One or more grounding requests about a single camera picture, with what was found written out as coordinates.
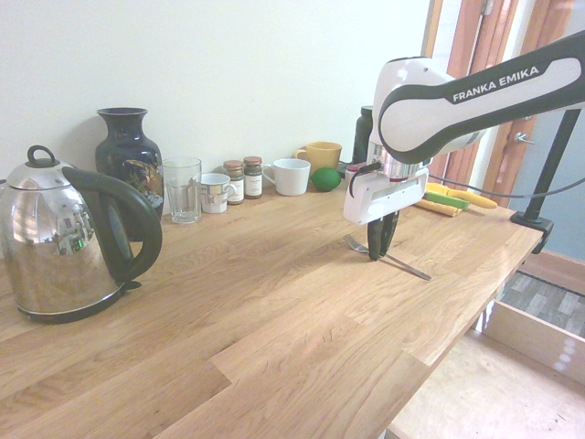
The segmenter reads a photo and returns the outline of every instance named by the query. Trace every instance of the white robot link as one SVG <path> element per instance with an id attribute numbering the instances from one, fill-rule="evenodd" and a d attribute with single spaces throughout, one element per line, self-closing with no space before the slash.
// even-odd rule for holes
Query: white robot link
<path id="1" fill-rule="evenodd" d="M 400 209 L 422 199 L 435 155 L 477 142 L 487 128 L 585 102 L 585 31 L 455 80 L 432 59 L 382 69 L 367 165 L 346 193 L 344 216 L 368 224 L 370 258 L 386 254 Z"/>

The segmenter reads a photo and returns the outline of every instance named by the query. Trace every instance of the white mug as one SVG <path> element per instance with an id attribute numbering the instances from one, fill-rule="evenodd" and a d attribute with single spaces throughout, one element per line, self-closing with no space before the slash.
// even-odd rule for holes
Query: white mug
<path id="1" fill-rule="evenodd" d="M 274 177 L 266 175 L 270 169 Z M 300 158 L 281 158 L 262 169 L 262 174 L 276 186 L 276 191 L 287 197 L 302 195 L 307 190 L 311 164 Z"/>
<path id="2" fill-rule="evenodd" d="M 221 213 L 228 208 L 228 198 L 236 193 L 225 174 L 203 174 L 201 176 L 201 208 L 205 213 Z"/>

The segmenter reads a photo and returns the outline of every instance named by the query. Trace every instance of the silver fork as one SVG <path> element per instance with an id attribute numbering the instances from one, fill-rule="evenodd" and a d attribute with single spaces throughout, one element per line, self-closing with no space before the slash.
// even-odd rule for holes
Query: silver fork
<path id="1" fill-rule="evenodd" d="M 367 247 L 360 244 L 358 241 L 356 241 L 356 239 L 353 236 L 346 235 L 346 236 L 344 236 L 344 239 L 346 240 L 349 247 L 351 247 L 351 250 L 358 252 L 358 253 L 369 253 Z M 415 274 L 415 275 L 419 276 L 419 278 L 424 279 L 425 281 L 429 281 L 432 279 L 428 274 L 425 274 L 425 273 L 421 272 L 420 270 L 417 270 L 416 268 L 411 267 L 410 265 L 408 265 L 407 263 L 404 263 L 400 259 L 396 259 L 394 256 L 390 256 L 389 254 L 386 254 L 385 256 L 388 259 L 390 259 L 391 261 L 394 261 L 395 263 L 397 263 L 401 267 L 405 268 L 406 270 L 408 270 L 412 274 Z"/>

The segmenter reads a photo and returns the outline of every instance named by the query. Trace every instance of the door handle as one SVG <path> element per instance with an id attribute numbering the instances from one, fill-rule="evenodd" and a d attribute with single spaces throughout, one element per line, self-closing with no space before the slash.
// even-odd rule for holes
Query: door handle
<path id="1" fill-rule="evenodd" d="M 518 144 L 531 144 L 535 145 L 535 142 L 531 142 L 527 139 L 527 135 L 525 133 L 516 133 L 514 134 L 514 141 Z"/>

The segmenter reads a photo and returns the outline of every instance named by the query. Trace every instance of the black kettle handle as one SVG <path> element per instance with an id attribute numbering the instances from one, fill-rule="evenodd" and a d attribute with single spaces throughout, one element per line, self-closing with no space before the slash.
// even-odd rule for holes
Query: black kettle handle
<path id="1" fill-rule="evenodd" d="M 117 282 L 128 282 L 148 270 L 161 251 L 163 230 L 146 197 L 129 184 L 105 174 L 69 166 L 63 167 L 62 171 L 88 205 L 112 278 Z M 132 256 L 123 232 L 118 203 L 137 218 L 136 225 L 144 237 L 143 247 L 136 257 Z"/>

